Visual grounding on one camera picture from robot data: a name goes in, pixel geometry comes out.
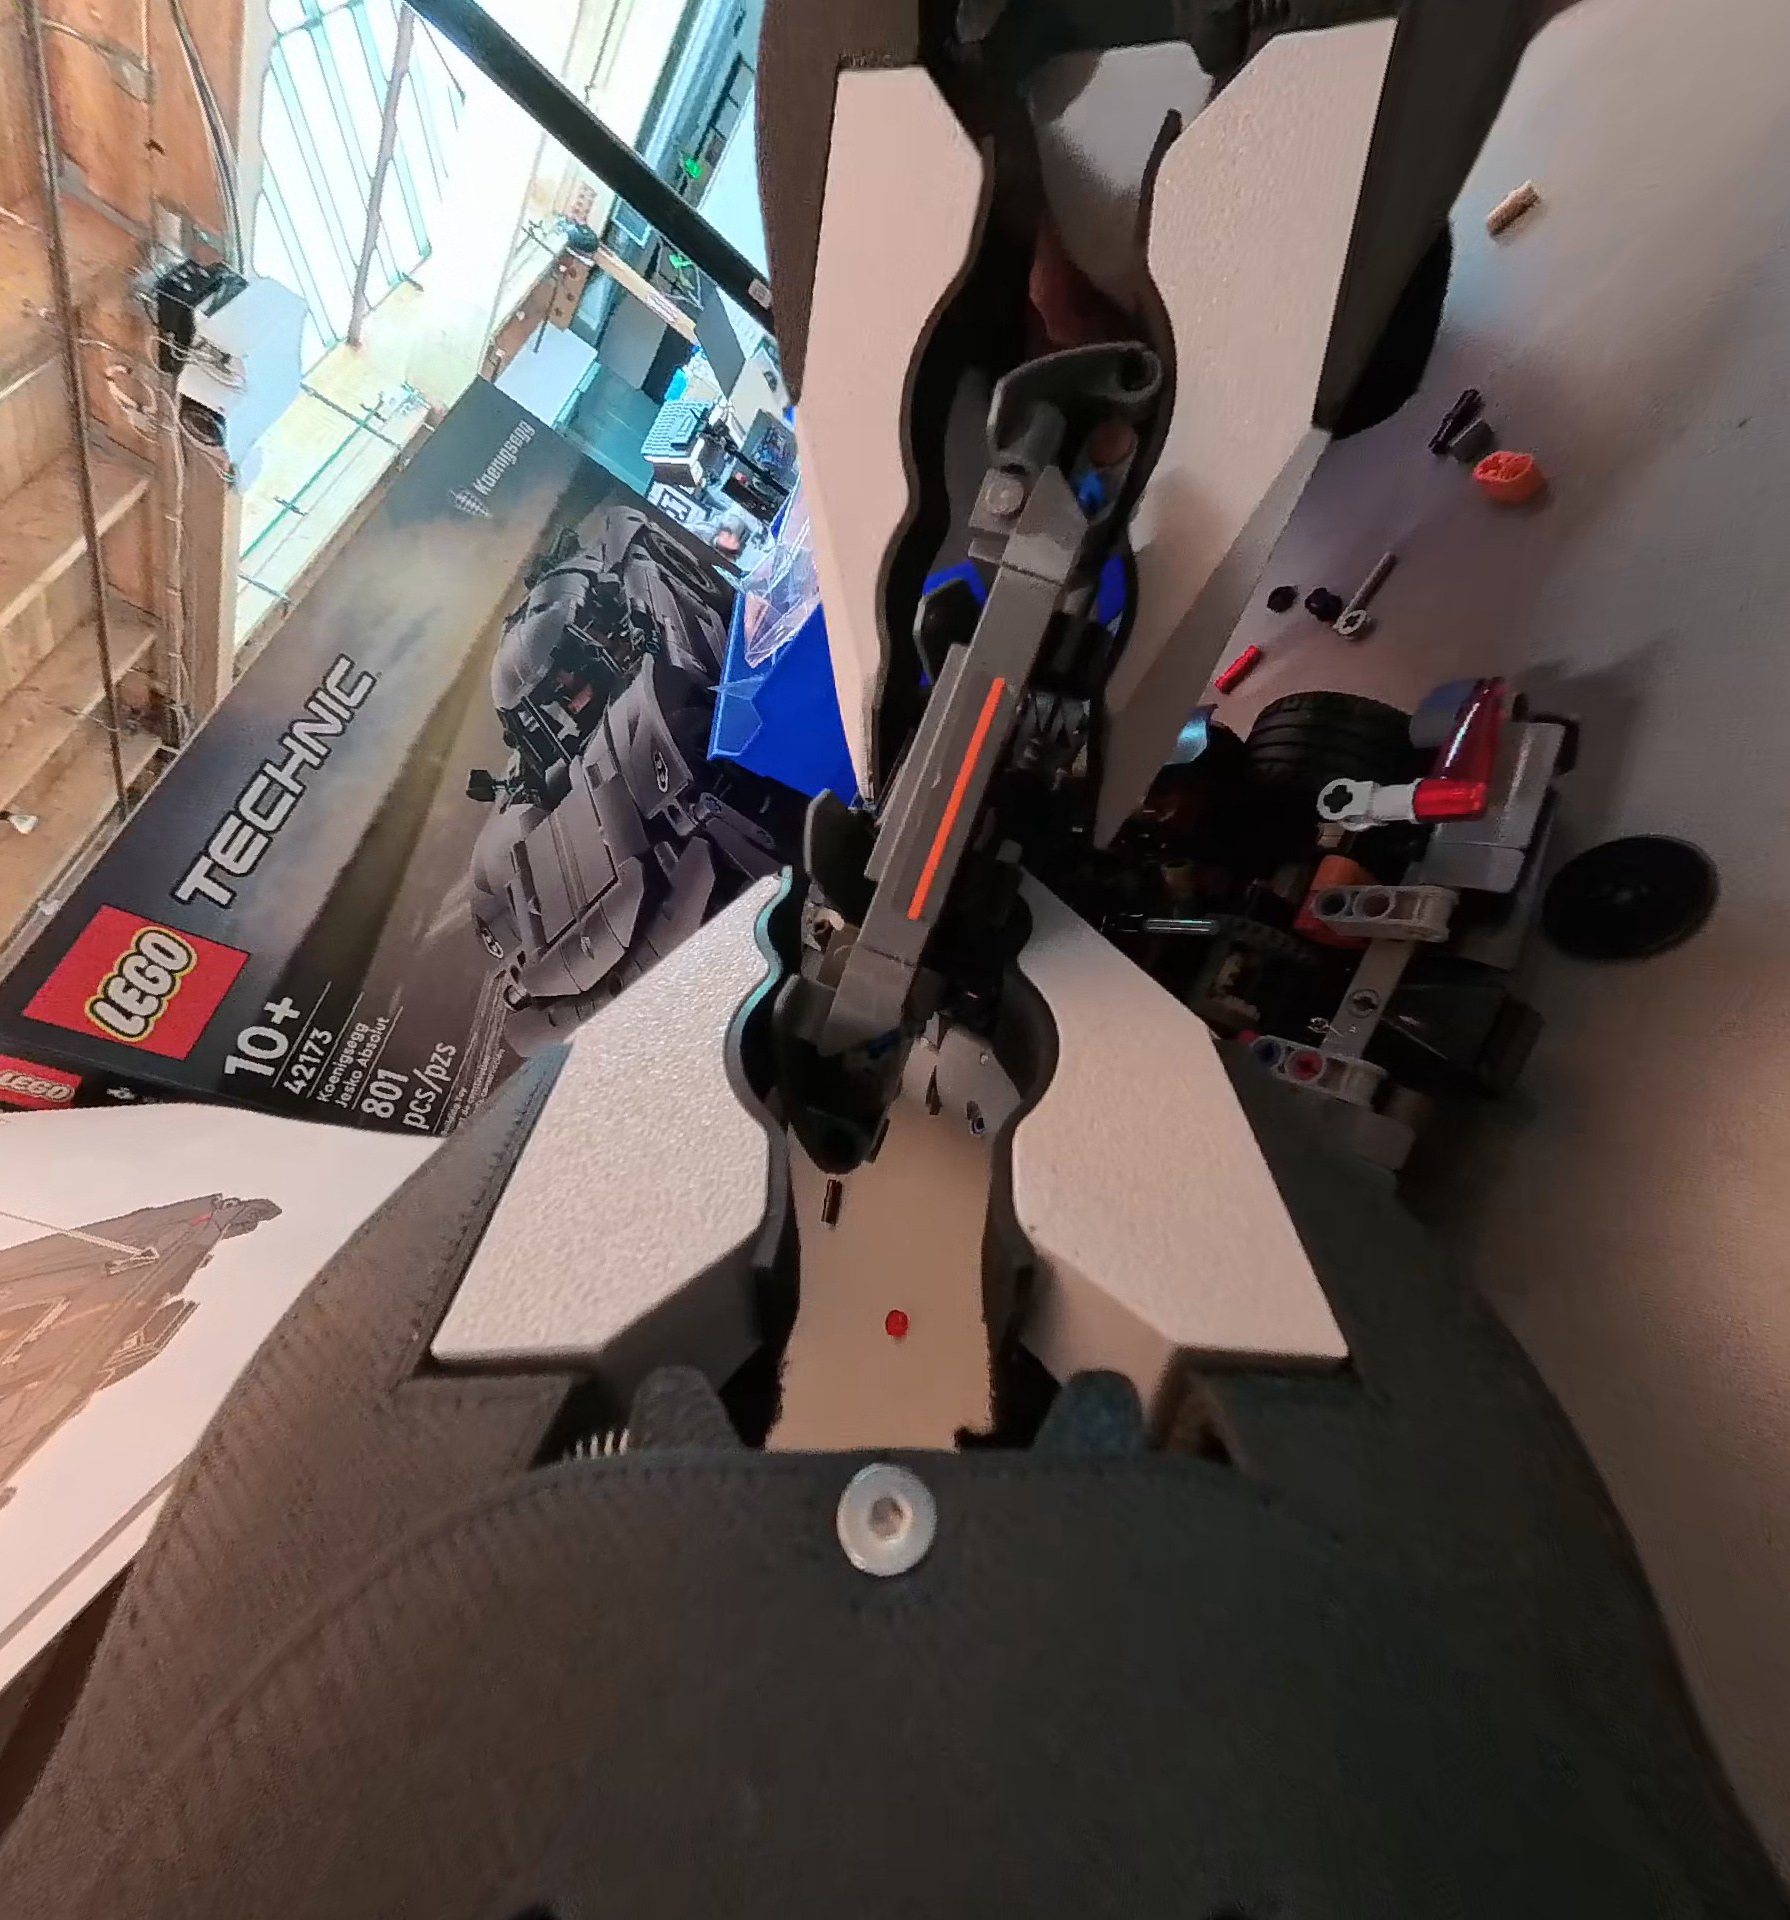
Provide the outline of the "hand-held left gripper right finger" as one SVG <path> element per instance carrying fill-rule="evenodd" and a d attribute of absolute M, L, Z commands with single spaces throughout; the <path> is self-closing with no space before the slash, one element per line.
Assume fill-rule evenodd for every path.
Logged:
<path fill-rule="evenodd" d="M 1329 1376 L 1350 1351 L 1213 1033 L 1027 875 L 993 1052 L 986 1332 L 1017 1383 L 1107 1376 L 1146 1430 L 1192 1372 Z"/>

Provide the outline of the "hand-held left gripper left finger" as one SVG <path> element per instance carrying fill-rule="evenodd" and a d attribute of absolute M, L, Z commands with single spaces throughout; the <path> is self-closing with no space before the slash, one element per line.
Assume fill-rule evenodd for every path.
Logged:
<path fill-rule="evenodd" d="M 737 1372 L 787 1224 L 779 1126 L 741 1058 L 779 984 L 752 883 L 566 1048 L 438 1330 L 470 1370 Z"/>

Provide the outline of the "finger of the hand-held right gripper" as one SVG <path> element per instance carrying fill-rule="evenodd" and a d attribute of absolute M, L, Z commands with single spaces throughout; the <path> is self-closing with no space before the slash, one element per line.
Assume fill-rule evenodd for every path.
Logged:
<path fill-rule="evenodd" d="M 880 781 L 875 729 L 890 654 L 882 590 L 915 510 L 914 377 L 968 271 L 986 190 L 986 161 L 926 66 L 837 75 L 795 439 L 861 796 Z"/>
<path fill-rule="evenodd" d="M 1156 169 L 1146 259 L 1174 399 L 1133 521 L 1136 617 L 1103 688 L 1101 845 L 1176 748 L 1322 455 L 1317 392 L 1396 27 L 1272 39 Z"/>

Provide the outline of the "grey lego door panel assembly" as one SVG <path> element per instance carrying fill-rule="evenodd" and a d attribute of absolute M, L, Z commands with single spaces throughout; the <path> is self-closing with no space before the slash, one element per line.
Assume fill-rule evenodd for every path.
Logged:
<path fill-rule="evenodd" d="M 892 789 L 870 817 L 829 796 L 808 813 L 808 902 L 839 923 L 818 938 L 807 921 L 770 1039 L 789 1132 L 829 1176 L 880 1147 L 928 1020 L 984 1023 L 998 1005 L 1027 925 L 1027 815 L 1090 753 L 1116 640 L 1099 580 L 1127 558 L 1167 397 L 1164 354 L 1134 340 L 1005 372 L 965 519 L 981 590 L 944 582 L 915 604 L 926 702 Z"/>

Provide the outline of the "dark lego set box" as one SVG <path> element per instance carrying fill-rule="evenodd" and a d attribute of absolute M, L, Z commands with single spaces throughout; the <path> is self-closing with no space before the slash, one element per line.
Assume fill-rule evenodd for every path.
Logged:
<path fill-rule="evenodd" d="M 714 754 L 738 569 L 485 378 L 0 984 L 0 1113 L 444 1136 L 795 835 Z"/>

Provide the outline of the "black round lego dish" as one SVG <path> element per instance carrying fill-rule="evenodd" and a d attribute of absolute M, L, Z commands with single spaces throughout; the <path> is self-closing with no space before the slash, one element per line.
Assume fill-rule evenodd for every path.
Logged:
<path fill-rule="evenodd" d="M 1564 862 L 1540 901 L 1540 934 L 1583 962 L 1647 960 L 1693 940 L 1722 893 L 1716 862 L 1668 835 L 1625 835 Z"/>

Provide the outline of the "person's right hand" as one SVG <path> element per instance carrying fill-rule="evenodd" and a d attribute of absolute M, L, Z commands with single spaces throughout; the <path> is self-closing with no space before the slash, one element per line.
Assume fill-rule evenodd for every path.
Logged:
<path fill-rule="evenodd" d="M 1098 289 L 1047 219 L 1035 229 L 1024 328 L 1034 357 L 1142 338 L 1141 322 Z"/>

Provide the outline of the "clear plastic parts bags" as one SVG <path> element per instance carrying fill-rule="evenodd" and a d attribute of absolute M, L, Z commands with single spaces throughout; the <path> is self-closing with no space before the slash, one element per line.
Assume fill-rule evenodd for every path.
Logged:
<path fill-rule="evenodd" d="M 772 661 L 818 605 L 807 489 L 795 483 L 770 521 L 763 550 L 743 576 L 715 687 L 711 753 L 737 759 L 760 729 L 759 697 Z"/>

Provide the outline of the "black metal pole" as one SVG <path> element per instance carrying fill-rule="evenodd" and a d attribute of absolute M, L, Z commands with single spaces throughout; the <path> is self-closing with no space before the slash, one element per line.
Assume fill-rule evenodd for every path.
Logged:
<path fill-rule="evenodd" d="M 649 229 L 673 241 L 763 331 L 778 333 L 763 267 L 738 251 L 700 210 L 674 192 L 563 79 L 538 61 L 483 3 L 408 1 L 556 145 L 585 165 Z"/>

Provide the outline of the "blue plastic bin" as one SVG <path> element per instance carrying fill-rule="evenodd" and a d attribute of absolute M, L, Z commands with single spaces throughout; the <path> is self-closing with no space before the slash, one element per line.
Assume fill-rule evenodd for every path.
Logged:
<path fill-rule="evenodd" d="M 776 855 L 794 860 L 792 839 L 813 797 L 824 791 L 843 804 L 859 797 L 821 590 L 818 605 L 772 661 L 759 711 L 760 729 L 728 761 L 711 753 L 714 708 L 707 769 L 721 779 L 728 817 L 763 829 Z"/>

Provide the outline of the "white instruction booklet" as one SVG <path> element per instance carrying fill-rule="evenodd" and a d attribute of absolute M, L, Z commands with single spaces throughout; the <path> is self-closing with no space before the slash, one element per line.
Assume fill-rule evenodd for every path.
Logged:
<path fill-rule="evenodd" d="M 0 1112 L 0 1693 L 129 1562 L 265 1334 L 434 1151 L 220 1105 Z"/>

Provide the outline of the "white wall-mounted box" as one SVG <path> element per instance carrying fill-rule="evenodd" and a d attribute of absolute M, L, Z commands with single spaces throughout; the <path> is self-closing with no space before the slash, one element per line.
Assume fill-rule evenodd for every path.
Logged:
<path fill-rule="evenodd" d="M 157 275 L 148 304 L 183 440 L 245 491 L 262 439 L 298 395 L 306 300 L 224 261 L 179 261 Z"/>

